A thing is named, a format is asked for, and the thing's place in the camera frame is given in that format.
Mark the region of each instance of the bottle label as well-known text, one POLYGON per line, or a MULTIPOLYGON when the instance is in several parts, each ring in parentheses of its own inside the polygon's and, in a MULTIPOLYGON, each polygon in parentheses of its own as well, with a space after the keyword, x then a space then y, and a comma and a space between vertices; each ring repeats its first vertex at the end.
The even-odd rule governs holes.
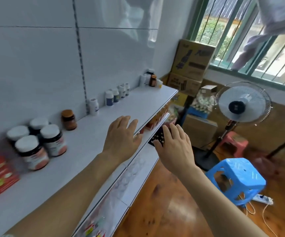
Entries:
POLYGON ((67 150, 67 144, 63 137, 55 142, 45 143, 45 147, 51 156, 64 154, 67 150))
POLYGON ((41 169, 49 162, 48 155, 43 147, 36 154, 25 156, 23 159, 27 163, 30 170, 41 169))

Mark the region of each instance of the left hand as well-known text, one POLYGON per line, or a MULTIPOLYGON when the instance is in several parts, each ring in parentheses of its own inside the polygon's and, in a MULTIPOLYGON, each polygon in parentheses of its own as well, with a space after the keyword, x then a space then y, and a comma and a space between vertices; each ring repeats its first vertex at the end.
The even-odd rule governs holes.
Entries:
POLYGON ((130 118, 130 116, 117 118, 110 124, 107 131, 102 153, 115 160, 117 164, 131 158, 142 141, 142 134, 133 137, 138 123, 137 119, 133 120, 127 128, 130 118))

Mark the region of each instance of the green window frame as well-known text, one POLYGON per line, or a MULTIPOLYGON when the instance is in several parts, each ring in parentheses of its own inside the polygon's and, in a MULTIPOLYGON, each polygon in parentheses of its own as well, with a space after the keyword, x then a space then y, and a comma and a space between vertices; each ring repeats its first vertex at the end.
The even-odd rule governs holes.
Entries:
MULTIPOLYGON (((211 18, 211 13, 215 5, 215 2, 216 0, 198 0, 197 6, 195 9, 195 14, 193 16, 191 26, 190 26, 186 39, 191 40, 191 41, 201 42, 206 25, 208 24, 208 21, 211 18), (205 13, 208 14, 208 17, 206 17, 207 20, 204 19, 205 13)), ((225 8, 226 2, 227 0, 225 0, 224 4, 222 5, 221 10, 219 11, 220 13, 219 13, 218 18, 215 17, 217 21, 216 21, 215 27, 213 28, 211 36, 209 38, 209 41, 208 41, 209 43, 212 39, 212 36, 214 35, 217 24, 219 23, 219 19, 225 8)), ((272 60, 270 65, 268 65, 268 67, 265 68, 265 70, 258 69, 258 66, 264 60, 267 52, 270 50, 272 45, 275 43, 277 36, 271 37, 267 42, 260 45, 254 57, 251 58, 251 60, 242 69, 240 69, 239 71, 231 70, 232 60, 234 56, 236 55, 237 51, 239 50, 243 40, 246 38, 247 33, 250 31, 250 28, 252 24, 254 23, 255 19, 257 18, 258 13, 259 13, 259 10, 258 10, 256 0, 237 0, 237 2, 232 7, 232 11, 228 18, 227 24, 225 25, 223 33, 220 36, 220 39, 216 45, 215 57, 217 57, 218 55, 220 56, 222 54, 221 55, 222 58, 213 58, 213 61, 210 64, 209 69, 220 71, 220 72, 232 75, 232 76, 246 79, 248 81, 252 81, 255 83, 263 84, 266 86, 270 86, 270 87, 285 91, 285 82, 279 83, 276 81, 278 78, 278 74, 282 71, 283 67, 285 67, 285 63, 283 67, 280 69, 280 71, 275 76, 267 73, 268 69, 271 67, 273 62, 277 59, 277 57, 284 50, 285 44, 282 47, 280 47, 280 51, 278 51, 278 54, 276 54, 276 56, 274 55, 275 58, 272 60), (234 21, 235 21, 235 18, 240 8, 241 8, 241 12, 243 13, 243 15, 240 16, 239 20, 236 19, 236 22, 238 22, 237 27, 235 27, 233 34, 231 35, 231 38, 230 38, 230 43, 227 45, 224 51, 225 47, 223 47, 223 44, 224 45, 226 44, 226 42, 224 43, 224 41, 226 40, 226 38, 228 38, 227 42, 229 42, 228 32, 231 30, 231 28, 233 29, 234 21)))

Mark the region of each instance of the wooden floor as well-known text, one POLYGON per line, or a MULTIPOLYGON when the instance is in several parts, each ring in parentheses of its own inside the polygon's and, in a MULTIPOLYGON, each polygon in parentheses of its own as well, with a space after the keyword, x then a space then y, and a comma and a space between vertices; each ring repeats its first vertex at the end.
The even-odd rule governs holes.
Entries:
MULTIPOLYGON (((217 148, 220 159, 230 158, 224 149, 217 148)), ((274 206, 267 207, 264 217, 279 237, 285 237, 285 168, 267 182, 263 194, 274 199, 274 206)), ((263 222, 264 204, 253 202, 256 214, 249 214, 270 237, 275 236, 263 222)), ((117 228, 114 237, 188 237, 213 236, 203 214, 181 182, 157 162, 132 207, 117 228)))

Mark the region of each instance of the blue plastic stool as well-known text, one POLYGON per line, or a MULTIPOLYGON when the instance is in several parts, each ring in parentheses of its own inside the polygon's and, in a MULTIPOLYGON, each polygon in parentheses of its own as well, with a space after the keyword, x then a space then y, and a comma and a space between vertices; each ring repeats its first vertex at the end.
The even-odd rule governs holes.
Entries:
POLYGON ((266 180, 250 161, 244 158, 224 159, 206 172, 208 179, 220 190, 214 178, 217 171, 224 171, 223 175, 232 180, 232 187, 224 192, 224 195, 235 205, 245 205, 266 185, 266 180), (245 198, 236 200, 242 192, 245 198))

